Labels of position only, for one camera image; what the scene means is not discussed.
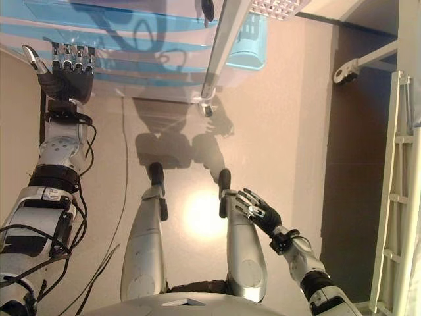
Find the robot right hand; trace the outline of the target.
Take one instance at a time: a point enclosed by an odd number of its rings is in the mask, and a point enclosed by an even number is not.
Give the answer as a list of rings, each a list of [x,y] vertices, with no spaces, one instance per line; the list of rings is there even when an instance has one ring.
[[[235,208],[270,238],[275,229],[282,225],[279,213],[252,190],[244,188],[238,191],[235,200]]]

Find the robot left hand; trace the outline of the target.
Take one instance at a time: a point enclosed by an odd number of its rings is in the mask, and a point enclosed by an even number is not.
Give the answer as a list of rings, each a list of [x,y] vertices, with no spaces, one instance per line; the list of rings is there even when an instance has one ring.
[[[87,103],[93,89],[95,49],[56,42],[51,44],[51,49],[52,63],[48,68],[34,48],[22,46],[41,89],[52,99]]]

